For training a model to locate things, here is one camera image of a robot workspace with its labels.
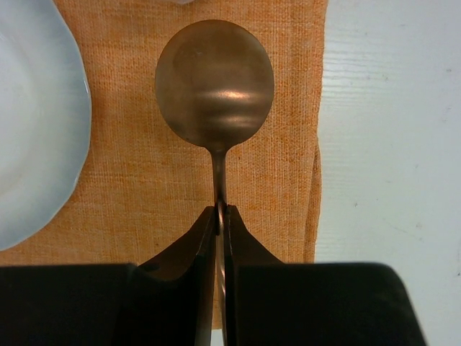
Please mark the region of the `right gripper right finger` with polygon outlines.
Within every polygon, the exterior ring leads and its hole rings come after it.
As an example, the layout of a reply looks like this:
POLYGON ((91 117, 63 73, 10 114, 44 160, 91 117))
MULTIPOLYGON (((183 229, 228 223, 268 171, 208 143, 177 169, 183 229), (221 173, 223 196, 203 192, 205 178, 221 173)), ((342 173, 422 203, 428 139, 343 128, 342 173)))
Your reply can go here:
POLYGON ((227 345, 424 345, 406 288, 380 263, 278 260, 225 214, 227 345))

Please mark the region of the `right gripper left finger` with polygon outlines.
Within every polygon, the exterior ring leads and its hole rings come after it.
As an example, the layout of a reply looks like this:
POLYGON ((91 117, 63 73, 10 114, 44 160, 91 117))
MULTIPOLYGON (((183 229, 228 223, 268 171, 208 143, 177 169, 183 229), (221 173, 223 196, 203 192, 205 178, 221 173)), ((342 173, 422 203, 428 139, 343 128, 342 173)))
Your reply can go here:
POLYGON ((1 269, 3 345, 208 345, 215 211, 141 265, 1 269))

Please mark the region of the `orange cloth placemat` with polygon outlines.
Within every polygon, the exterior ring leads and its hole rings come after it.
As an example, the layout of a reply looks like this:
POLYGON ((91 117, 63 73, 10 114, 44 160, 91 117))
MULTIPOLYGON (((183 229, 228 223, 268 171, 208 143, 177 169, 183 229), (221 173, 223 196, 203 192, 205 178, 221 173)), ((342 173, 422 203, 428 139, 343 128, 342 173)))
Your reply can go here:
POLYGON ((252 32, 274 69, 272 110, 227 156, 228 202, 284 262, 311 262, 321 204, 318 112, 325 1, 59 1, 92 96, 91 147, 70 201, 3 265, 141 263, 212 203, 210 156, 177 137, 154 95, 154 71, 181 28, 224 19, 252 32))

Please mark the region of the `copper spoon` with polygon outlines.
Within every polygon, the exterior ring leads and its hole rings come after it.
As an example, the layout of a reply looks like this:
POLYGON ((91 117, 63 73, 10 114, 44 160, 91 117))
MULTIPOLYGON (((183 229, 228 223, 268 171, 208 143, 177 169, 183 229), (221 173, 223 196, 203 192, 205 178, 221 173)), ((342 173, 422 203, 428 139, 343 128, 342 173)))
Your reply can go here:
POLYGON ((206 148, 212 158, 217 213, 216 269, 223 323, 229 345, 232 324, 226 306, 225 158, 264 124, 274 99, 274 73, 259 40, 232 22, 207 19, 178 31, 156 67, 156 100, 180 138, 206 148))

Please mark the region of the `white ceramic bowl plate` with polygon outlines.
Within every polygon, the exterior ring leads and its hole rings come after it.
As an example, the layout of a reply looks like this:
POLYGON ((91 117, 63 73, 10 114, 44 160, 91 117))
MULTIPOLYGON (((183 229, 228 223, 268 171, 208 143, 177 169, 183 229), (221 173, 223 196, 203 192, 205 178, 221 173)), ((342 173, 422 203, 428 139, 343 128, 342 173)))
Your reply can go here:
POLYGON ((45 227, 76 189, 91 135, 79 47, 52 1, 1 3, 1 248, 45 227))

